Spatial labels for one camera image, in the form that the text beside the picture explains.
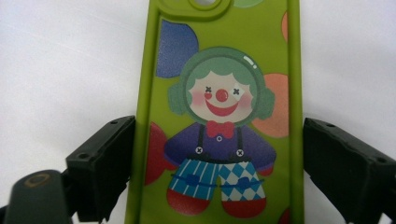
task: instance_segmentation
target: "lime green phone case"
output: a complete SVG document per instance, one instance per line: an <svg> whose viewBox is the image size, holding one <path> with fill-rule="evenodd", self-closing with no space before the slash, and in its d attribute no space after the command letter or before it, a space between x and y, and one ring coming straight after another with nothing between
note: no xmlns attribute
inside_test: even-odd
<svg viewBox="0 0 396 224"><path fill-rule="evenodd" d="M150 0L125 223L304 223L299 5Z"/></svg>

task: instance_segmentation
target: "clown hand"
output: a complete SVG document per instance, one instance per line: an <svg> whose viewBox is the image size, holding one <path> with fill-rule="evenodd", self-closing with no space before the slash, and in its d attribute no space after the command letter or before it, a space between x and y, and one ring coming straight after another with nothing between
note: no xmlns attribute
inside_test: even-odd
<svg viewBox="0 0 396 224"><path fill-rule="evenodd" d="M274 171L274 166L270 166L266 169L258 171L260 175L267 176L270 175Z"/></svg>

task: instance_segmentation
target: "clown illustration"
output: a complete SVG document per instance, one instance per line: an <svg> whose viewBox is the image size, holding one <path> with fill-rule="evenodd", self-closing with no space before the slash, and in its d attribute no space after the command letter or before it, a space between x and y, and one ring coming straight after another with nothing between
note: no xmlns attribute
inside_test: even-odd
<svg viewBox="0 0 396 224"><path fill-rule="evenodd" d="M169 205L198 215L220 189L229 215L261 213L266 206L261 176L272 173L276 153L248 124L271 117L275 96L258 65L236 49L202 50L187 61L168 100L174 113L188 113L195 121L164 145L165 159L177 167L167 190Z"/></svg>

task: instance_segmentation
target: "screw hole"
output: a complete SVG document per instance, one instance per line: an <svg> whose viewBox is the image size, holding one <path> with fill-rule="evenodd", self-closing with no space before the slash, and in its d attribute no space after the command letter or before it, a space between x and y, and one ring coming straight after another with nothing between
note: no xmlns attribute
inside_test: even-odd
<svg viewBox="0 0 396 224"><path fill-rule="evenodd" d="M87 153L85 153L85 152L83 152L83 153L79 153L79 154L77 155L77 157L78 157L79 159L82 159L82 160L84 160L84 159L87 159L87 158L89 158L89 157L90 157L90 155L89 155L89 154L87 154Z"/></svg>
<svg viewBox="0 0 396 224"><path fill-rule="evenodd" d="M50 179L49 174L45 174L45 173L38 174L38 175L32 176L29 179L27 179L24 182L24 185L28 188L35 188L37 186L46 184L49 179Z"/></svg>
<svg viewBox="0 0 396 224"><path fill-rule="evenodd" d="M387 160L385 160L384 158L381 158L381 157L376 158L376 160L379 162L382 162L382 163L387 162Z"/></svg>

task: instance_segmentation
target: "white background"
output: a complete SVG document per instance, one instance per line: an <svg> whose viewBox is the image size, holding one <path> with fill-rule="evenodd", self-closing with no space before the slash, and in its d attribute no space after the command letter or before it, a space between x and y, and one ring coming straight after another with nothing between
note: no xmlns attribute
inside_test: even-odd
<svg viewBox="0 0 396 224"><path fill-rule="evenodd" d="M135 114L147 13L148 0L0 1L0 206L17 180L64 170L105 123ZM396 159L396 2L301 0L301 31L304 115ZM343 223L304 182L305 223ZM124 192L109 223L125 204Z"/></svg>

